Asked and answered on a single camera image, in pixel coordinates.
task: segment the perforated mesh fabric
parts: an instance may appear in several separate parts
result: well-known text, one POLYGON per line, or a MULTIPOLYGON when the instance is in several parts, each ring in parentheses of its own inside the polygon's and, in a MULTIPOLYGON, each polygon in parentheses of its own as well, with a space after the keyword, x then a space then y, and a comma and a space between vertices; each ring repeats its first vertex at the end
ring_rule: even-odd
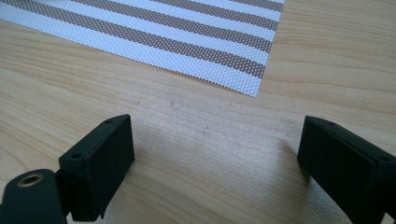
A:
POLYGON ((0 19, 257 96, 282 0, 0 0, 0 19))

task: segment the black plastic part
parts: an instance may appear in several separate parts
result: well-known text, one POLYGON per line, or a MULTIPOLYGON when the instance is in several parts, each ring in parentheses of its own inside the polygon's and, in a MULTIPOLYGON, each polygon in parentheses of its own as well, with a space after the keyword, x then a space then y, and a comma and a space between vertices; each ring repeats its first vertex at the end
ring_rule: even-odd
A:
POLYGON ((34 170, 11 180, 4 192, 0 223, 66 223, 53 172, 34 170))
POLYGON ((130 116, 101 123, 59 158, 57 180, 65 184, 60 189, 64 213, 70 208, 75 221, 95 221, 99 215, 103 218, 133 162, 130 116))
POLYGON ((396 218, 396 158, 343 127, 305 117, 298 161, 353 223, 396 218))

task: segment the gray stripe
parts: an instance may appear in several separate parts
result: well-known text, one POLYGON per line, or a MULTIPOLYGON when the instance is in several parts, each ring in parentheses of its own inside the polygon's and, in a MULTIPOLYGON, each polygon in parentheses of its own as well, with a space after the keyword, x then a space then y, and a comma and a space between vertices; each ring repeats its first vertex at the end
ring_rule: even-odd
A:
POLYGON ((195 21, 188 21, 185 19, 165 15, 159 12, 143 9, 140 7, 132 7, 122 3, 107 1, 107 0, 71 0, 91 7, 99 7, 104 10, 113 11, 123 15, 139 18, 145 21, 152 21, 158 24, 177 28, 179 30, 188 31, 199 35, 207 35, 218 39, 233 41, 236 43, 251 46, 255 49, 260 49, 265 52, 270 52, 272 42, 255 35, 248 35, 242 32, 231 31, 227 29, 218 28, 201 24, 195 21))
POLYGON ((268 0, 230 0, 233 2, 238 2, 238 3, 243 3, 246 5, 251 5, 254 7, 262 7, 262 8, 268 8, 273 11, 278 11, 282 12, 283 9, 283 4, 278 3, 278 2, 273 2, 273 1, 268 1, 268 0))
POLYGON ((163 3, 174 7, 181 7, 188 10, 201 12, 207 15, 224 18, 227 20, 242 21, 263 28, 267 28, 273 31, 275 31, 277 27, 277 21, 273 21, 264 17, 251 15, 243 12, 233 11, 226 8, 212 7, 210 5, 203 3, 197 3, 187 0, 150 0, 150 1, 163 3))
POLYGON ((121 26, 108 21, 97 20, 92 17, 77 14, 75 12, 51 7, 45 4, 30 0, 0 0, 14 7, 25 9, 43 16, 47 16, 59 21, 65 21, 77 26, 85 27, 107 35, 113 35, 126 40, 134 41, 139 44, 150 46, 156 49, 167 50, 170 52, 186 55, 192 58, 218 63, 241 72, 262 78, 264 65, 253 62, 249 59, 237 55, 223 52, 216 49, 186 44, 180 41, 168 39, 158 35, 138 31, 129 27, 121 26))

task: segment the light wooden surface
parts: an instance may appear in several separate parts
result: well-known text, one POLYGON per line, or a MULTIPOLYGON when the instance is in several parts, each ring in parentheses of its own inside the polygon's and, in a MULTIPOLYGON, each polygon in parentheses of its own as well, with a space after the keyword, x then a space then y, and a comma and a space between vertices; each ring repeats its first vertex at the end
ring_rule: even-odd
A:
POLYGON ((0 21, 1 191, 125 113, 137 161, 97 223, 350 223, 296 153, 311 115, 396 155, 396 2, 288 0, 257 99, 0 21))

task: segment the wooden table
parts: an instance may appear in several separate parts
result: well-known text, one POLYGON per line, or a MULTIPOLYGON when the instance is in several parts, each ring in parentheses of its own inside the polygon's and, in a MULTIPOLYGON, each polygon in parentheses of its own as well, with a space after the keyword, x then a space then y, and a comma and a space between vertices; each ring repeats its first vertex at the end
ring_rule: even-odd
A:
POLYGON ((311 115, 396 155, 396 2, 288 0, 256 99, 0 21, 1 191, 126 113, 97 223, 350 223, 296 154, 311 115))

